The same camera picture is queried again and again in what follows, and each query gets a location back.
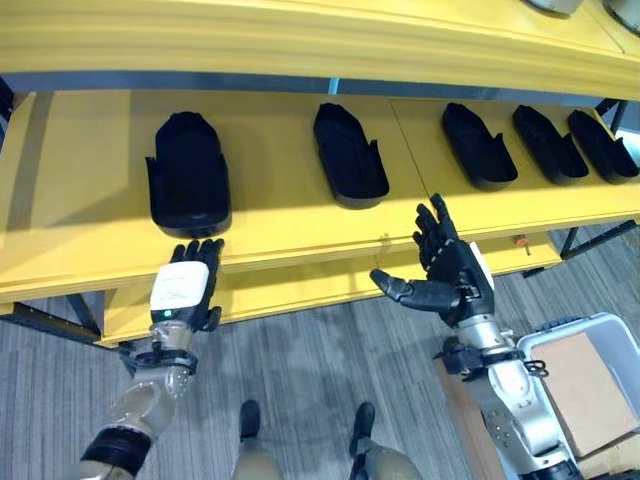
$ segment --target robotic hand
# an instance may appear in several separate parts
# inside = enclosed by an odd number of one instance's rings
[[[557,420],[538,398],[543,362],[524,362],[511,332],[494,321],[493,281],[475,244],[460,240],[442,197],[431,198],[438,220],[418,205],[413,235],[427,280],[371,272],[376,285],[409,308],[437,312],[456,333],[438,354],[449,374],[463,375],[494,445],[520,478],[582,478],[561,440]]]
[[[151,445],[171,423],[198,360],[193,334],[213,331],[220,308],[209,310],[222,240],[178,245],[151,293],[151,350],[135,357],[133,385],[109,412],[106,425],[65,479],[132,479]]]
[[[493,288],[467,242],[449,217],[442,197],[431,198],[438,222],[423,204],[418,205],[413,239],[420,249],[427,280],[404,280],[382,270],[371,272],[371,279],[388,297],[415,310],[438,312],[450,327],[476,315],[493,315]]]

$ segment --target robot finger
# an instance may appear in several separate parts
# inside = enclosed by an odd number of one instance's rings
[[[445,240],[458,240],[458,232],[453,225],[453,221],[449,216],[447,205],[439,193],[431,197],[431,203],[438,213],[438,221],[440,222],[440,234]]]
[[[171,255],[171,260],[169,263],[181,262],[184,256],[184,250],[184,245],[176,245],[176,248],[173,249],[173,255]]]
[[[192,262],[196,260],[199,245],[200,242],[198,242],[197,240],[193,240],[189,243],[189,245],[187,246],[187,251],[184,254],[184,260],[186,262]]]

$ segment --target shelf leg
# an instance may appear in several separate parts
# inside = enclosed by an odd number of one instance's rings
[[[91,310],[89,310],[89,306],[87,305],[87,302],[84,301],[82,294],[71,293],[67,295],[67,300],[69,300],[73,311],[76,312],[78,320],[80,320],[82,326],[87,330],[91,330],[96,335],[100,335],[100,329],[98,328],[98,325],[96,325],[96,321],[93,319]]]
[[[0,77],[0,116],[7,122],[13,111],[13,91],[9,85]]]

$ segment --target yellow shelf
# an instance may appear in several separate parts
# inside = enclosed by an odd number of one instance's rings
[[[529,234],[527,238],[530,255],[527,255],[524,247],[514,245],[512,237],[478,242],[478,247],[492,275],[504,275],[536,267],[551,267],[562,262],[546,233]],[[424,270],[415,258],[416,252],[398,252],[377,257],[377,263],[390,275],[405,279],[422,278]]]
[[[513,126],[516,104],[463,102],[482,117],[492,134],[504,134],[507,150],[518,169],[518,178],[507,188],[485,192],[469,183],[449,145],[441,126],[446,101],[394,99],[391,103],[427,191],[443,195],[459,233],[465,238],[499,238],[626,220],[640,212],[640,177],[624,185],[611,185],[600,178],[586,155],[583,158],[589,168],[587,177],[572,186],[549,182]],[[535,108],[562,135],[569,132],[567,118],[573,108],[550,105]],[[583,110],[599,119],[595,111]]]
[[[490,270],[500,275],[560,263],[545,233],[529,235],[530,253],[512,239],[479,242]],[[222,323],[342,303],[380,295],[369,279],[376,266],[403,278],[424,278],[416,249],[376,257],[299,265],[257,272],[220,274],[213,305],[222,307]],[[107,294],[102,339],[105,346],[148,335],[151,282]]]
[[[366,210],[337,205],[312,123],[340,102],[379,139],[391,185]],[[465,102],[505,141],[520,177],[487,193],[464,177],[440,125],[446,100],[282,93],[103,91],[30,94],[14,112],[0,156],[0,303],[150,282],[177,239],[152,222],[144,157],[175,111],[218,130],[233,219],[224,273],[411,250],[415,207],[444,195],[466,240],[507,237],[640,216],[640,182],[595,172],[549,183],[511,125],[516,105]],[[561,131],[568,107],[540,107]]]
[[[222,307],[221,323],[228,323],[366,298],[376,295],[369,279],[375,266],[373,257],[361,257],[220,274],[212,305]],[[107,293],[100,343],[113,345],[148,335],[151,286],[145,282]]]
[[[623,27],[612,33],[589,5],[570,18],[520,0],[22,0],[0,8],[2,72],[133,66],[640,98],[640,62],[621,48]]]
[[[31,94],[0,159],[0,303],[151,279],[178,241],[151,220],[144,158],[172,112],[201,112],[229,167],[223,268],[372,255],[411,245],[426,192],[384,98],[340,97],[379,139],[391,192],[349,210],[333,199],[313,136],[325,95],[239,92]]]

